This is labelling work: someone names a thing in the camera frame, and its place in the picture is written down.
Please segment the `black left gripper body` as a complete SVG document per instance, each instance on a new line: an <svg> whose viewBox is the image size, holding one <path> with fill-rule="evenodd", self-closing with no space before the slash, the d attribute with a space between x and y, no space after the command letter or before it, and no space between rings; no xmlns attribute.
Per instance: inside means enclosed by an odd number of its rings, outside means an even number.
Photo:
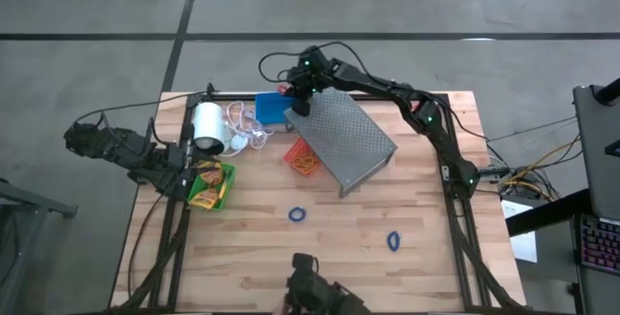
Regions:
<svg viewBox="0 0 620 315"><path fill-rule="evenodd" d="M166 145L164 149L164 175L160 193L177 202L187 197L190 158L187 149L176 143Z"/></svg>

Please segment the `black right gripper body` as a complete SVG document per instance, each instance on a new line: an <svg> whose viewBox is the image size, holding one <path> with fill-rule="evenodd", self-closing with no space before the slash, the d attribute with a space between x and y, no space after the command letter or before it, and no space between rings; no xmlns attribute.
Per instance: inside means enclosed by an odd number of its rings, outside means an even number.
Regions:
<svg viewBox="0 0 620 315"><path fill-rule="evenodd" d="M289 90L294 92L294 98L307 101L315 93L321 93L323 91L321 73L318 68L292 67L288 71L288 82L292 85Z"/></svg>

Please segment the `blue plastic basket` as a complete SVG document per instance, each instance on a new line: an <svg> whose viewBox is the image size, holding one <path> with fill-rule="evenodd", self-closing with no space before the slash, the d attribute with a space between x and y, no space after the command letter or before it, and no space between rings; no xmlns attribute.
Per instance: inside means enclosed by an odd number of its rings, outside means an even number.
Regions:
<svg viewBox="0 0 620 315"><path fill-rule="evenodd" d="M278 92L259 93L255 96L256 118L263 125L285 123L284 111L292 102L292 97L281 95Z"/></svg>

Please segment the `green plastic basket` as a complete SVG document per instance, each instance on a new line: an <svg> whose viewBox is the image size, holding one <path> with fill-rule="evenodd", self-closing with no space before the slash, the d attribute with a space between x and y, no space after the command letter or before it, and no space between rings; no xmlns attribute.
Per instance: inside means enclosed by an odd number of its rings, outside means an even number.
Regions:
<svg viewBox="0 0 620 315"><path fill-rule="evenodd" d="M193 167L193 170L197 173L196 165ZM190 193L189 193L189 195L187 197L187 200L186 200L188 205L189 205L190 198L193 195L195 195L196 193L200 192L201 190L208 189L208 188L216 189L220 193L222 184L225 181L228 181L229 182L229 187L227 189L227 192L226 192L226 195L225 195L224 199L223 200L219 200L218 203L212 209L210 209L208 211L219 211L219 210L224 208L224 206L226 204L226 201L228 199L228 195L230 194L230 192L231 192L231 190L233 188L233 184L234 184L234 180L235 180L235 167L232 166L232 165L226 164L226 163L221 163L221 165L224 168L224 175L225 175L225 177L224 177L223 182L221 184L219 184L219 185L208 186L207 184L205 184L202 181L202 179L198 176L198 174L196 175L195 180L194 180L193 185L192 185L192 188L191 188Z"/></svg>

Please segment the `orange plastic basket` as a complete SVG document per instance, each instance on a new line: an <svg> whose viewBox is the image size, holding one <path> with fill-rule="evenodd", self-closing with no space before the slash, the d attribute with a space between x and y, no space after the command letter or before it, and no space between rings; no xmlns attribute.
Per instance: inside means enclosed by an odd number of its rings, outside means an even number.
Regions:
<svg viewBox="0 0 620 315"><path fill-rule="evenodd" d="M291 162L293 160L293 158L297 155L297 154L303 154L303 153L314 153L316 154L312 148L309 146L309 144L303 139L303 138L298 138L297 141L294 143L294 145L289 149L289 151L286 153L286 155L284 156L284 161L295 170L295 168L292 166ZM311 173L301 173L300 171L298 171L299 173L303 174L303 175L311 175L313 174L318 168L319 166Z"/></svg>

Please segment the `grey perforated metal riser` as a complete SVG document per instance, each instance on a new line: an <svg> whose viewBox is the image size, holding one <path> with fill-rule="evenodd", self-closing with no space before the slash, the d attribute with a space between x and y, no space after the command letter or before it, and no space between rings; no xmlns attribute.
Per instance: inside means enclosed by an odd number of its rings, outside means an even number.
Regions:
<svg viewBox="0 0 620 315"><path fill-rule="evenodd" d="M384 168L397 145L346 92L329 88L308 100L306 116L284 111L295 130L340 185L341 199Z"/></svg>

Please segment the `white cylindrical desk lamp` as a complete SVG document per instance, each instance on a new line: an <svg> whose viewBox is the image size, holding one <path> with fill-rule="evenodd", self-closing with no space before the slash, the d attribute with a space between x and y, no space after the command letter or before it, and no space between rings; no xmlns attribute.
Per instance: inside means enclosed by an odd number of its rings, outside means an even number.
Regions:
<svg viewBox="0 0 620 315"><path fill-rule="evenodd" d="M231 133L220 105L212 102L198 103L192 119L194 144L204 151L221 154L230 149Z"/></svg>

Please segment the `black desk bar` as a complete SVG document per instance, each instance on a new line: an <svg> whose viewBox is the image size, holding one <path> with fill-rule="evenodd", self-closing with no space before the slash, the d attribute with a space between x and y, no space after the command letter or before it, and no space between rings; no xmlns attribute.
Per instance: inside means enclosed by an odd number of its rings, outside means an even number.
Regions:
<svg viewBox="0 0 620 315"><path fill-rule="evenodd" d="M570 220L581 213L591 213L590 191L583 189L556 202L518 213L506 219L509 236L520 236L538 229Z"/></svg>

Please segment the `grey metal cart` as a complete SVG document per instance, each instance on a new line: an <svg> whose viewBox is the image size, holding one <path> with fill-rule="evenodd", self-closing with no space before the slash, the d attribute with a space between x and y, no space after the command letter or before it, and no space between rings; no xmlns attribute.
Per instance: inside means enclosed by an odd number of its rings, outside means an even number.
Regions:
<svg viewBox="0 0 620 315"><path fill-rule="evenodd" d="M67 205L20 189L0 178L0 315L10 315L47 215L74 218Z"/></svg>

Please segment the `black handheld device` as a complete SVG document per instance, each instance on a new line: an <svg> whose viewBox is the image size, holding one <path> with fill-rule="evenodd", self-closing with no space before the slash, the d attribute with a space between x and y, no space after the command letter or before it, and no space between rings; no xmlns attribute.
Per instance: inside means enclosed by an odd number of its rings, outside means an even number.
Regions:
<svg viewBox="0 0 620 315"><path fill-rule="evenodd" d="M319 275L316 257L294 253L285 303L290 315L372 315L364 301L338 282Z"/></svg>

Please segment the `white paper sheet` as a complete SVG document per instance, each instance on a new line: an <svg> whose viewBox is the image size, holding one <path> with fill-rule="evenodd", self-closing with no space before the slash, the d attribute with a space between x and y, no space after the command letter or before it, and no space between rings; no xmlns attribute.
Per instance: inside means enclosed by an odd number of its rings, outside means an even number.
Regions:
<svg viewBox="0 0 620 315"><path fill-rule="evenodd" d="M514 203L508 200L502 200L501 206L506 219L532 209L530 205ZM513 236L511 238L511 247L513 255L517 260L534 264L538 261L537 241L534 232Z"/></svg>

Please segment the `black stand pole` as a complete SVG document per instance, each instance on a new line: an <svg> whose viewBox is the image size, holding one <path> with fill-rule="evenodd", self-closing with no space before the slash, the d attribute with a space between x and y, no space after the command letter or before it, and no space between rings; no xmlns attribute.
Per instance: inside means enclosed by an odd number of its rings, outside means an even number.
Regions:
<svg viewBox="0 0 620 315"><path fill-rule="evenodd" d="M613 106L616 104L616 100L620 98L620 78L606 86L592 85L591 89L593 97L598 103Z"/></svg>

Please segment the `backlit keyboard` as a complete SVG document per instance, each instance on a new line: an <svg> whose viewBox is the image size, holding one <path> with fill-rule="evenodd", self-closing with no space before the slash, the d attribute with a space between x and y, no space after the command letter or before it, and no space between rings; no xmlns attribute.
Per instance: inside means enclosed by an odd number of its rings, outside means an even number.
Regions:
<svg viewBox="0 0 620 315"><path fill-rule="evenodd" d="M620 275L620 223L580 215L575 234L576 256L582 266Z"/></svg>

